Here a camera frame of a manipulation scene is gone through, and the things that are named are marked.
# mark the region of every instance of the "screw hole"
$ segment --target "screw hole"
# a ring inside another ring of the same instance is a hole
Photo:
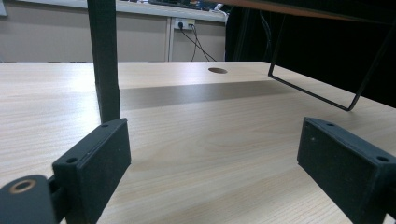
[[[386,158],[386,157],[381,157],[381,156],[379,156],[379,157],[376,157],[379,161],[389,161],[389,159],[388,158]]]
[[[67,162],[67,163],[73,163],[73,162],[75,162],[75,161],[77,161],[77,158],[70,158],[70,159],[68,159],[66,162]]]
[[[12,194],[24,193],[25,191],[32,189],[34,186],[35,186],[35,180],[33,179],[22,180],[14,184],[9,189],[9,192]]]

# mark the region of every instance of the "wall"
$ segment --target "wall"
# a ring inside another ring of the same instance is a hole
[[[8,16],[0,18],[0,60],[4,62],[91,62],[86,8],[5,1]],[[205,50],[223,60],[225,27],[197,21]],[[171,29],[164,16],[117,13],[120,62],[189,61],[193,44]],[[195,61],[205,61],[197,51]]]

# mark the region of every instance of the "desk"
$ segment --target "desk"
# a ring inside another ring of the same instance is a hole
[[[297,164],[303,117],[334,122],[396,155],[396,109],[362,98],[341,111],[263,75],[268,67],[119,63],[132,166],[99,223],[349,223]],[[93,66],[0,64],[0,71],[0,185],[50,177],[52,162],[100,123]],[[350,100],[310,78],[276,73]]]

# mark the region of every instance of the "metal bar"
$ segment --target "metal bar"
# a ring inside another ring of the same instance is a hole
[[[395,26],[396,26],[396,19],[393,22],[393,25],[390,28],[387,36],[385,37],[385,40],[383,41],[383,43],[382,43],[381,47],[379,48],[377,54],[375,55],[375,58],[374,58],[374,60],[373,60],[373,62],[371,64],[366,76],[364,77],[364,79],[363,79],[358,91],[355,93],[355,96],[354,96],[350,106],[348,106],[348,107],[346,107],[344,105],[337,104],[336,102],[331,101],[331,100],[329,100],[327,98],[324,98],[322,96],[319,96],[319,95],[313,93],[312,91],[305,90],[305,89],[303,89],[301,87],[298,87],[298,86],[296,86],[294,84],[289,83],[288,81],[286,81],[286,80],[284,80],[284,79],[282,79],[280,77],[274,76],[274,68],[275,68],[275,65],[276,65],[276,59],[277,59],[277,56],[279,54],[280,45],[281,45],[281,42],[282,42],[282,35],[284,34],[284,30],[285,30],[285,23],[286,23],[286,15],[284,16],[284,19],[283,19],[283,22],[282,22],[282,25],[281,25],[281,28],[280,28],[280,31],[279,31],[279,36],[277,38],[274,56],[273,56],[273,59],[271,60],[270,69],[268,71],[268,77],[271,77],[271,78],[273,78],[276,81],[279,81],[279,82],[281,82],[281,83],[283,83],[285,85],[288,85],[288,86],[290,86],[290,87],[292,87],[292,88],[294,88],[294,89],[296,89],[298,91],[302,91],[302,92],[304,92],[304,93],[306,93],[306,94],[308,94],[310,96],[313,96],[313,97],[315,97],[315,98],[317,98],[317,99],[319,99],[319,100],[321,100],[323,102],[326,102],[326,103],[328,103],[330,105],[336,106],[336,107],[338,107],[338,108],[340,108],[342,110],[351,111],[354,108],[355,104],[358,102],[359,98],[361,97],[361,94],[363,93],[364,89],[366,88],[367,84],[369,83],[371,76],[375,72],[375,69],[378,67],[380,60],[384,56],[384,54],[385,54],[385,52],[387,50],[387,47],[388,47],[392,37],[394,36]]]
[[[120,118],[116,2],[88,0],[96,94],[102,123]]]
[[[392,37],[394,36],[395,26],[396,26],[396,19],[393,21],[392,27],[390,28],[387,36],[385,37],[384,41],[382,42],[381,47],[379,48],[377,54],[375,55],[375,58],[374,58],[374,60],[373,60],[373,62],[371,64],[369,70],[367,71],[367,74],[364,77],[363,82],[359,86],[359,89],[356,92],[356,95],[353,98],[352,103],[350,104],[350,106],[348,108],[348,111],[352,110],[353,107],[355,106],[355,104],[358,102],[359,97],[361,97],[361,94],[363,93],[364,89],[366,88],[367,84],[369,83],[371,76],[375,72],[375,69],[378,67],[379,62],[384,57],[384,54],[387,51],[389,43],[390,43]]]

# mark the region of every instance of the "black metal pole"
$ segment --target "black metal pole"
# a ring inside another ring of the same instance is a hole
[[[116,1],[88,0],[96,94],[102,123],[120,118]]]

